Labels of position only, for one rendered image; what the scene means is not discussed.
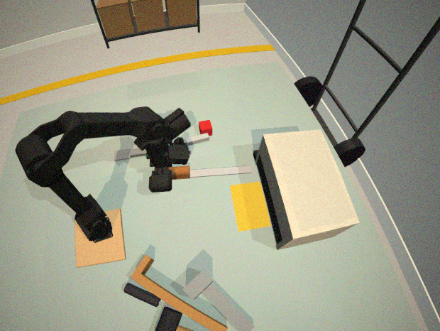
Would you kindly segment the red cube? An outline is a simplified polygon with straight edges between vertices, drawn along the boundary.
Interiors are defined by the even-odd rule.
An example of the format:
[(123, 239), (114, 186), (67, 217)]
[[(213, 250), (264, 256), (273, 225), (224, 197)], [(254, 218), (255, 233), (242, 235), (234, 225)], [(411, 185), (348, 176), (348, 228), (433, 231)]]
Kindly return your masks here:
[(208, 133), (208, 135), (211, 136), (212, 135), (212, 127), (211, 127), (210, 120), (200, 121), (199, 122), (199, 131), (200, 131), (200, 134)]

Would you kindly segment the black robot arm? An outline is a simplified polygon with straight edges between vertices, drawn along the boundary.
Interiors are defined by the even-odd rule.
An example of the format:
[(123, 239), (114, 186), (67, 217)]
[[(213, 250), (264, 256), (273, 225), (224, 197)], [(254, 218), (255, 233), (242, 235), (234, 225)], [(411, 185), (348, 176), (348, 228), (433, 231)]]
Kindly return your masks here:
[[(189, 149), (183, 138), (178, 137), (191, 127), (181, 108), (162, 118), (149, 107), (136, 107), (129, 112), (74, 112), (66, 111), (54, 121), (42, 124), (22, 138), (16, 145), (16, 155), (29, 180), (41, 187), (49, 187), (76, 212), (75, 221), (88, 240), (97, 243), (113, 237), (112, 227), (103, 209), (89, 194), (80, 191), (63, 173), (77, 144), (83, 139), (107, 136), (137, 137), (134, 143), (141, 151), (156, 156), (166, 150), (167, 167), (185, 165)], [(47, 141), (63, 134), (52, 151)], [(165, 136), (174, 140), (167, 145)], [(108, 218), (108, 219), (107, 219)], [(112, 236), (111, 236), (112, 235)]]

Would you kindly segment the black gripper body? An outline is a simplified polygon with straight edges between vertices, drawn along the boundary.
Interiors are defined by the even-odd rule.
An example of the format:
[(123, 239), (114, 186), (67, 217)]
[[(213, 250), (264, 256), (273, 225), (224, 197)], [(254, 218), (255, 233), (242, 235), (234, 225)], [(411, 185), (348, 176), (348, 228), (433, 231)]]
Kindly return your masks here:
[[(165, 136), (167, 145), (171, 145), (172, 139)], [(151, 192), (167, 192), (172, 189), (172, 178), (169, 175), (169, 168), (166, 163), (167, 158), (167, 146), (166, 150), (160, 155), (146, 154), (146, 159), (150, 159), (150, 167), (154, 167), (154, 173), (149, 177), (148, 188)]]

